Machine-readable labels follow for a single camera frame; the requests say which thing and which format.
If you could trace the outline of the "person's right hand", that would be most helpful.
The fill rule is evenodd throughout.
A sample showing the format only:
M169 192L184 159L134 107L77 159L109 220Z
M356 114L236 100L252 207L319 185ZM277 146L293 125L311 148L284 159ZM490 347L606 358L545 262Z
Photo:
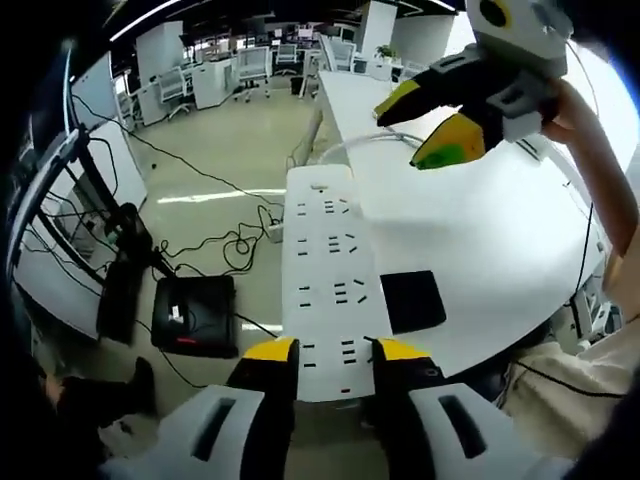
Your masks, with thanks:
M600 127L594 111L565 80L553 79L549 84L557 94L558 112L553 120L542 126L542 134L568 147L586 148Z

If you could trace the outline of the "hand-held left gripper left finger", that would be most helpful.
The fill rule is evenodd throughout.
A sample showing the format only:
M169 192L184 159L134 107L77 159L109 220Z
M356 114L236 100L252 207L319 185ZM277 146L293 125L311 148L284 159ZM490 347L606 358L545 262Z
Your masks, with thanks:
M251 347L224 385L211 385L161 423L160 479L281 479L294 428L299 341Z

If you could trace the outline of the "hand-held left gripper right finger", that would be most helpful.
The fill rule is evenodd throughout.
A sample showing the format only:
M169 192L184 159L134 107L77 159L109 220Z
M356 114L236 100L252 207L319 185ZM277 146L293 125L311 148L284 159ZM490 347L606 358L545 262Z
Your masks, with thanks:
M367 339L374 426L392 479L532 479L539 457L512 421L465 384L448 384L428 353Z

